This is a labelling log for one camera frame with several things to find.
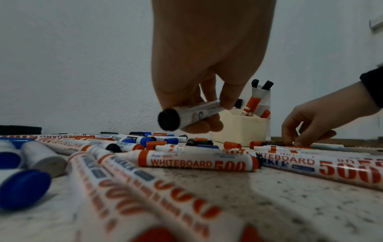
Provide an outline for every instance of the hand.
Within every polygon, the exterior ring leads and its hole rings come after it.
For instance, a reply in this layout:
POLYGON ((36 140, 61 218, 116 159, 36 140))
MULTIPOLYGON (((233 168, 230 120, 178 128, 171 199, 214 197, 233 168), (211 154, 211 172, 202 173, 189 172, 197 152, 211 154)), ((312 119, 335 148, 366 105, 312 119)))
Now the hand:
MULTIPOLYGON (((225 82, 221 105, 232 109, 265 55, 275 0, 152 1, 152 81, 162 108, 217 100, 215 75, 225 82)), ((185 127, 223 128, 219 115, 185 127)))
POLYGON ((361 82, 296 106, 282 124, 286 145, 310 146, 336 135, 332 129, 380 111, 361 82), (296 128, 303 122, 298 135, 296 128))

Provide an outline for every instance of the speckled stone surface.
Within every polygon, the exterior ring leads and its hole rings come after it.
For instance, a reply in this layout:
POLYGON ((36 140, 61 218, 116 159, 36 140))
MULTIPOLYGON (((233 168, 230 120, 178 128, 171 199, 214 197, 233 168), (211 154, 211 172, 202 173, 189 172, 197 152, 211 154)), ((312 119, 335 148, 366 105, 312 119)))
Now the speckled stone surface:
MULTIPOLYGON (((146 168, 255 225, 268 241, 382 242, 383 193, 264 167, 254 173, 146 168)), ((30 209, 0 212, 1 241, 73 238, 66 177, 30 209)))

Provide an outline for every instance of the wall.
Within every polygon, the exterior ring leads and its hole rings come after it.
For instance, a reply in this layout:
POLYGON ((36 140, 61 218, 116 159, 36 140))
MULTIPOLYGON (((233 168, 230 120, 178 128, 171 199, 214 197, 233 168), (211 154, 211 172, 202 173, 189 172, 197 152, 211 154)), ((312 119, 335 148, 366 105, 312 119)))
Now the wall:
POLYGON ((157 129, 149 0, 2 0, 0 124, 157 129))
MULTIPOLYGON (((277 1, 266 56, 253 77, 275 83, 272 136, 280 136, 296 105, 355 83, 375 68, 371 10, 371 0, 277 1)), ((249 83, 241 97, 246 102, 250 95, 249 83)), ((377 130, 377 116, 361 118, 337 129, 337 137, 372 138, 377 130)))
MULTIPOLYGON (((254 75, 261 84, 275 82, 273 136, 294 106, 374 68, 380 48, 368 21, 379 1, 277 2, 266 57, 254 75)), ((156 130, 152 21, 149 0, 2 0, 0 124, 42 126, 44 133, 156 130)), ((241 97, 250 94, 249 84, 241 97)), ((338 137, 374 137, 377 123, 363 118, 338 137)))

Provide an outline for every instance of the marble surface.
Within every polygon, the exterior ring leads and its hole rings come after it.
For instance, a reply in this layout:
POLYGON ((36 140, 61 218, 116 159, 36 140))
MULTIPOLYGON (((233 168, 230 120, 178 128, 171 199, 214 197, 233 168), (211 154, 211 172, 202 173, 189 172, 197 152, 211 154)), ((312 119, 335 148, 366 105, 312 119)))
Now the marble surface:
MULTIPOLYGON (((255 225, 268 241, 383 242, 383 193, 263 167, 254 173, 146 168, 255 225)), ((73 239, 65 176, 18 212, 0 212, 0 241, 73 239)))

